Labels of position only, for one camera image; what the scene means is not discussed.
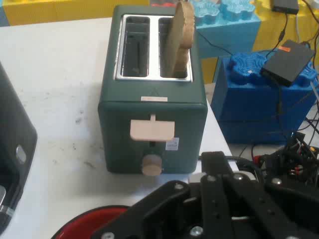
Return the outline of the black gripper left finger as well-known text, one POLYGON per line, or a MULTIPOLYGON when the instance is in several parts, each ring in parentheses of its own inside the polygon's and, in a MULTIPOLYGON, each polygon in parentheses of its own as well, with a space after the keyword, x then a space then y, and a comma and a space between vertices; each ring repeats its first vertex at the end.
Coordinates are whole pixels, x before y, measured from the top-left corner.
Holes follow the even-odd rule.
POLYGON ((169 181, 95 230, 93 239, 186 239, 201 221, 199 196, 169 181))

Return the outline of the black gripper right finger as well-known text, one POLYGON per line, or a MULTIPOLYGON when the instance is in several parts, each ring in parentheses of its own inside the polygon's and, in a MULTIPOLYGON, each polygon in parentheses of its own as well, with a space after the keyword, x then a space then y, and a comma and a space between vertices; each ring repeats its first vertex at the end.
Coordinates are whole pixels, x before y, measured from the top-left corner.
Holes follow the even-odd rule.
POLYGON ((223 152, 204 152, 200 193, 205 239, 317 239, 319 193, 299 183, 251 180, 223 152))

